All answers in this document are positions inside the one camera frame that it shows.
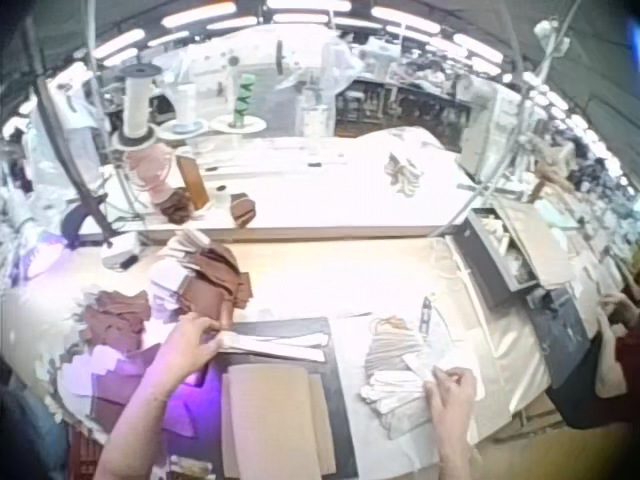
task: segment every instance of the left hand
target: left hand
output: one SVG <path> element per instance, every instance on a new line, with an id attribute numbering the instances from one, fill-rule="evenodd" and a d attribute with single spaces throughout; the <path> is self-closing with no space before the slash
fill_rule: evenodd
<path id="1" fill-rule="evenodd" d="M 180 317 L 148 370 L 164 394 L 171 395 L 189 375 L 216 356 L 223 346 L 222 338 L 216 336 L 208 343 L 201 340 L 205 332 L 219 330 L 220 322 L 196 313 Z"/>

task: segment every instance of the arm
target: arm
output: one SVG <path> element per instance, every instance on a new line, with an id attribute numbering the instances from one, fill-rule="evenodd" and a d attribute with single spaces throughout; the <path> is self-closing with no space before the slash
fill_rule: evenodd
<path id="1" fill-rule="evenodd" d="M 598 316 L 602 333 L 602 347 L 596 373 L 596 394 L 612 398 L 627 393 L 627 382 L 622 366 L 616 361 L 616 337 L 605 315 Z"/>
<path id="2" fill-rule="evenodd" d="M 200 343 L 205 331 L 219 327 L 218 322 L 195 314 L 180 318 L 113 429 L 100 457 L 96 480 L 149 478 L 167 400 L 220 350 L 218 337 Z"/>
<path id="3" fill-rule="evenodd" d="M 440 480 L 471 480 L 471 447 L 467 432 L 476 397 L 470 370 L 434 369 L 435 383 L 425 390 L 440 454 Z"/>

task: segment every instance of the pile of fabric pieces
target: pile of fabric pieces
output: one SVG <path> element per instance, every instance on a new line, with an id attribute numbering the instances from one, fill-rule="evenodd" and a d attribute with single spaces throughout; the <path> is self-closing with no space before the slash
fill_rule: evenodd
<path id="1" fill-rule="evenodd" d="M 108 345 L 127 354 L 140 350 L 144 323 L 151 317 L 147 292 L 128 297 L 120 292 L 100 291 L 85 295 L 87 304 L 78 320 L 86 324 L 80 338 L 89 347 Z"/>
<path id="2" fill-rule="evenodd" d="M 202 232 L 183 229 L 159 255 L 149 292 L 154 318 L 165 323 L 195 312 L 229 329 L 234 308 L 246 308 L 253 297 L 249 274 L 240 271 L 233 252 Z"/>

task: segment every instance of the fluorescent light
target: fluorescent light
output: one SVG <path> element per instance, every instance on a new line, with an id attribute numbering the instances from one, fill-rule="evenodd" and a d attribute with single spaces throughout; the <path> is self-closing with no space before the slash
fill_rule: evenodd
<path id="1" fill-rule="evenodd" d="M 350 12 L 351 2 L 347 0 L 268 0 L 267 6 L 273 9 L 299 8 L 305 10 L 333 10 Z"/>
<path id="2" fill-rule="evenodd" d="M 258 17 L 239 17 L 207 25 L 207 30 L 226 30 L 228 28 L 253 27 L 258 24 Z"/>
<path id="3" fill-rule="evenodd" d="M 120 52 L 113 57 L 107 58 L 104 62 L 105 67 L 115 67 L 116 65 L 121 64 L 126 59 L 135 57 L 138 54 L 137 48 L 127 48 L 124 52 Z"/>
<path id="4" fill-rule="evenodd" d="M 49 86 L 55 87 L 57 85 L 69 84 L 72 87 L 82 85 L 84 82 L 93 77 L 93 72 L 87 69 L 87 66 L 82 62 L 73 62 L 69 67 L 64 69 L 53 80 L 51 80 Z"/>
<path id="5" fill-rule="evenodd" d="M 162 25 L 167 28 L 175 28 L 187 23 L 197 22 L 206 18 L 220 17 L 236 13 L 236 4 L 232 2 L 218 3 L 216 5 L 207 5 L 206 7 L 193 8 L 184 12 L 169 15 L 162 19 Z"/>
<path id="6" fill-rule="evenodd" d="M 359 18 L 334 17 L 333 23 L 347 27 L 374 28 L 376 30 L 382 29 L 382 25 L 379 23 L 367 22 L 366 20 L 360 20 Z"/>
<path id="7" fill-rule="evenodd" d="M 596 134 L 596 132 L 594 132 L 593 130 L 589 129 L 585 132 L 587 139 L 590 142 L 599 142 L 600 138 L 598 138 L 598 135 Z"/>
<path id="8" fill-rule="evenodd" d="M 188 37 L 190 33 L 186 30 L 182 32 L 172 33 L 171 35 L 165 35 L 164 37 L 156 38 L 155 40 L 151 40 L 147 43 L 150 47 L 157 47 L 158 45 L 162 45 L 163 43 L 171 42 L 172 40 L 177 40 L 179 38 Z"/>
<path id="9" fill-rule="evenodd" d="M 439 38 L 439 37 L 431 38 L 431 45 L 433 45 L 434 47 L 440 50 L 444 50 L 445 52 L 449 53 L 450 55 L 453 55 L 454 57 L 466 57 L 469 53 L 469 51 L 466 48 L 461 47 L 460 45 L 456 45 L 455 43 L 445 40 L 444 38 Z"/>
<path id="10" fill-rule="evenodd" d="M 589 128 L 589 124 L 580 115 L 571 115 L 571 120 L 573 120 L 573 122 L 583 130 Z"/>
<path id="11" fill-rule="evenodd" d="M 277 13 L 273 16 L 276 23 L 327 23 L 329 16 L 324 13 Z"/>
<path id="12" fill-rule="evenodd" d="M 383 20 L 389 20 L 390 22 L 397 22 L 402 25 L 413 27 L 417 30 L 422 30 L 427 33 L 439 33 L 440 25 L 434 23 L 425 18 L 416 17 L 408 13 L 400 12 L 392 8 L 386 7 L 373 7 L 371 9 L 371 15 Z"/>
<path id="13" fill-rule="evenodd" d="M 611 152 L 607 150 L 607 146 L 604 142 L 600 141 L 591 145 L 591 151 L 598 157 L 602 157 L 605 160 L 611 158 Z"/>
<path id="14" fill-rule="evenodd" d="M 559 109 L 561 110 L 569 109 L 569 104 L 565 102 L 562 98 L 560 98 L 560 96 L 557 93 L 548 92 L 547 98 L 551 101 L 551 103 L 553 103 Z"/>
<path id="15" fill-rule="evenodd" d="M 542 95 L 538 95 L 538 94 L 534 95 L 533 101 L 536 102 L 541 107 L 546 107 L 549 105 L 549 99 Z"/>
<path id="16" fill-rule="evenodd" d="M 118 50 L 126 47 L 127 45 L 131 45 L 138 40 L 142 40 L 143 38 L 144 30 L 142 30 L 141 28 L 136 28 L 135 30 L 123 33 L 119 37 L 116 37 L 113 40 L 100 45 L 93 51 L 93 56 L 97 59 L 108 57 L 112 53 L 117 52 Z"/>
<path id="17" fill-rule="evenodd" d="M 498 75 L 500 72 L 502 72 L 502 70 L 500 69 L 500 67 L 496 67 L 495 65 L 487 62 L 486 60 L 483 60 L 479 57 L 472 57 L 471 58 L 471 68 L 473 68 L 474 70 L 476 70 L 477 72 L 484 72 L 487 73 L 489 75 L 491 75 L 492 77 L 495 75 Z"/>
<path id="18" fill-rule="evenodd" d="M 409 38 L 413 38 L 415 40 L 419 40 L 424 43 L 429 43 L 431 41 L 431 37 L 427 35 L 422 35 L 421 33 L 414 32 L 413 30 L 406 30 L 400 27 L 394 27 L 393 25 L 387 25 L 385 27 L 388 32 L 395 33 L 396 35 L 401 35 Z"/>
<path id="19" fill-rule="evenodd" d="M 522 79 L 527 82 L 529 85 L 532 85 L 534 87 L 539 87 L 540 86 L 540 79 L 538 77 L 536 77 L 533 73 L 531 72 L 524 72 L 522 74 Z"/>
<path id="20" fill-rule="evenodd" d="M 565 113 L 562 110 L 560 110 L 558 107 L 556 107 L 555 105 L 553 107 L 551 107 L 551 115 L 553 115 L 554 117 L 559 118 L 559 119 L 567 118 Z"/>
<path id="21" fill-rule="evenodd" d="M 29 115 L 37 104 L 38 99 L 35 95 L 31 95 L 31 97 L 29 97 L 29 100 L 20 105 L 20 108 L 18 108 L 18 113 L 20 113 L 20 115 Z"/>
<path id="22" fill-rule="evenodd" d="M 458 45 L 462 45 L 463 47 L 471 50 L 472 52 L 479 53 L 485 58 L 488 58 L 494 63 L 502 63 L 504 55 L 502 55 L 499 51 L 481 43 L 477 40 L 474 40 L 471 37 L 463 35 L 462 33 L 456 33 L 453 36 L 453 41 Z"/>

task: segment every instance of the pole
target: pole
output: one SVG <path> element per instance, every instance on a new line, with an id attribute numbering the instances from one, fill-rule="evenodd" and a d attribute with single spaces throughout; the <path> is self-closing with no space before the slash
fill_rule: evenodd
<path id="1" fill-rule="evenodd" d="M 60 123 L 60 119 L 58 118 L 53 100 L 49 93 L 49 87 L 47 85 L 47 79 L 42 65 L 42 58 L 40 56 L 38 37 L 36 36 L 35 26 L 31 15 L 29 15 L 24 21 L 22 41 L 27 52 L 31 69 L 35 73 L 33 89 L 36 97 L 38 98 L 38 112 L 42 118 L 42 124 L 44 125 L 44 129 L 47 132 L 49 141 L 51 142 L 53 152 L 58 162 L 60 162 L 64 173 L 69 178 L 69 181 L 75 188 L 76 192 L 78 192 L 80 201 L 87 209 L 89 215 L 91 215 L 96 221 L 98 227 L 102 231 L 105 242 L 110 246 L 111 242 L 109 239 L 115 237 L 117 233 L 104 214 L 100 211 L 98 203 L 95 201 L 91 192 L 87 188 L 87 185 L 84 183 L 84 179 L 82 178 L 82 175 L 80 175 L 78 167 L 71 156 L 71 150 L 69 150 L 69 145 L 65 139 L 62 124 Z"/>

